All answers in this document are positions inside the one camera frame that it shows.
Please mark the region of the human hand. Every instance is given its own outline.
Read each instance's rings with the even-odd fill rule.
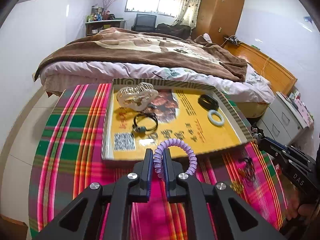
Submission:
[[[287,210],[285,212],[285,216],[287,220],[296,218],[298,214],[300,214],[301,216],[306,217],[304,223],[307,225],[317,217],[319,213],[319,206],[317,207],[316,211],[312,215],[313,211],[315,210],[315,204],[303,204],[301,206],[299,205],[300,205],[299,191],[294,187],[293,193],[289,200]]]

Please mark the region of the black chair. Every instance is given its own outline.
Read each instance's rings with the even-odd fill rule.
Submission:
[[[157,16],[152,14],[137,13],[131,30],[134,32],[154,32],[156,30]]]

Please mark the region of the wardrobe door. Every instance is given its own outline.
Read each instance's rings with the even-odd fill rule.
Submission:
[[[213,43],[221,45],[224,36],[236,34],[243,4],[244,0],[217,0],[209,30]]]
[[[192,31],[191,38],[208,33],[210,30],[211,19],[214,14],[216,0],[201,0],[196,28]]]

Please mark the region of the metal screw cap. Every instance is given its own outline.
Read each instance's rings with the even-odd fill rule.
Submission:
[[[218,182],[217,185],[216,185],[217,189],[219,190],[224,190],[226,189],[227,185],[224,184],[223,182]]]
[[[98,189],[100,184],[98,182],[93,182],[90,184],[90,189]]]
[[[187,173],[183,172],[183,173],[180,173],[180,174],[178,175],[178,177],[179,177],[180,179],[187,179],[187,178],[189,178],[189,175],[188,175]]]
[[[137,173],[131,172],[128,174],[128,179],[136,179],[138,177]]]

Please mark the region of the light blue bangle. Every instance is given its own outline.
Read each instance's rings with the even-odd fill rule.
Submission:
[[[213,118],[212,118],[212,115],[215,114],[217,117],[220,118],[221,122],[218,122],[218,121],[215,121]],[[222,126],[224,124],[224,118],[223,116],[216,110],[210,110],[208,112],[208,118],[210,120],[210,122],[215,125],[215,126]]]

